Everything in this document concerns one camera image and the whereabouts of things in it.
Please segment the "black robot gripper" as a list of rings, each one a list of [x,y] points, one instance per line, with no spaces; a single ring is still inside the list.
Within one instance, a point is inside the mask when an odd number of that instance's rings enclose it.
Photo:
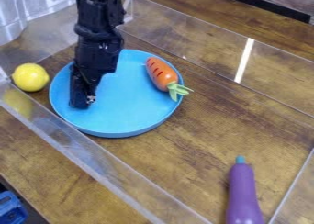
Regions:
[[[86,109],[97,102],[103,75],[115,72],[125,39],[115,28],[97,30],[77,24],[75,32],[79,41],[70,67],[70,105]]]

